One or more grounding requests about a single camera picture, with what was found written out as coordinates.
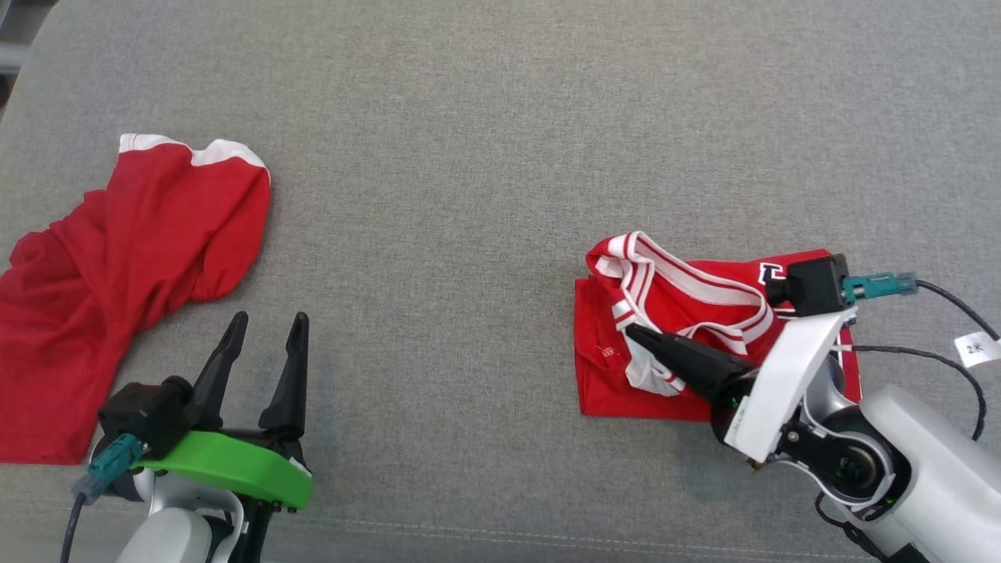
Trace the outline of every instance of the gray upholstery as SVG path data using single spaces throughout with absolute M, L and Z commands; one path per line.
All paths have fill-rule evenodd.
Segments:
M 139 336 L 118 378 L 194 377 L 246 310 L 223 416 L 252 426 L 310 315 L 313 501 L 268 560 L 861 560 L 802 475 L 754 475 L 702 425 L 582 417 L 574 279 L 633 229 L 687 258 L 824 246 L 1001 322 L 997 6 L 64 0 L 0 122 L 0 253 L 103 187 L 123 132 L 268 164 L 243 285 Z M 972 331 L 922 295 L 867 304 L 856 336 L 955 355 Z M 862 368 L 972 428 L 956 374 Z M 976 369 L 995 406 L 997 371 Z M 80 471 L 0 468 L 0 543 L 54 560 Z M 141 515 L 87 509 L 81 560 Z

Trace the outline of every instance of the gray couch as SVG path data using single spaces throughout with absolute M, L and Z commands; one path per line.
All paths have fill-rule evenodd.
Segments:
M 999 60 L 989 1 L 65 0 L 0 121 L 0 253 L 103 187 L 120 133 L 264 160 L 257 264 L 139 336 L 117 385 L 193 378 L 246 310 L 222 414 L 253 426 L 310 315 L 313 501 L 270 561 L 864 560 L 804 476 L 708 427 L 581 416 L 574 279 L 643 229 L 687 258 L 916 269 L 1001 320 Z M 955 355 L 973 330 L 922 295 L 856 337 Z M 861 362 L 972 428 L 956 374 Z M 80 471 L 0 467 L 7 555 L 55 560 Z M 142 515 L 85 510 L 75 555 L 113 558 Z

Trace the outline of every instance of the crumpled red shirt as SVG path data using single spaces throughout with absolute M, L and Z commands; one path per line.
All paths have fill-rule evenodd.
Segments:
M 79 463 L 132 338 L 236 288 L 269 199 L 245 145 L 122 135 L 107 188 L 21 238 L 0 275 L 0 462 Z

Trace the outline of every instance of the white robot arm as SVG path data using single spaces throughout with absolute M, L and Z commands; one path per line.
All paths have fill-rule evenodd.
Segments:
M 821 282 L 811 287 L 806 278 L 797 296 L 773 296 L 770 288 L 773 302 L 794 306 L 824 301 L 828 280 L 837 294 L 828 312 L 797 307 L 801 316 L 801 309 L 808 313 L 785 326 L 761 368 L 638 325 L 627 335 L 710 401 L 721 443 L 747 455 L 756 469 L 779 464 L 805 472 L 841 513 L 835 521 L 821 512 L 825 520 L 878 560 L 1001 561 L 1001 460 L 900 388 L 879 389 L 858 405 L 842 395 L 831 351 L 856 308 L 840 291 L 844 258 L 822 265 L 828 271 Z M 982 416 L 977 436 L 981 430 Z

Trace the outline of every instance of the red shorts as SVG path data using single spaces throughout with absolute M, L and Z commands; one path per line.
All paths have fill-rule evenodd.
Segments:
M 685 262 L 640 231 L 613 236 L 588 253 L 592 275 L 577 280 L 574 316 L 581 412 L 600 417 L 709 420 L 709 405 L 623 333 L 633 323 L 692 338 L 761 365 L 794 312 L 772 308 L 765 283 L 792 262 L 829 255 L 807 250 L 751 261 Z M 852 344 L 848 328 L 838 344 Z M 839 353 L 845 396 L 862 398 L 854 353 Z

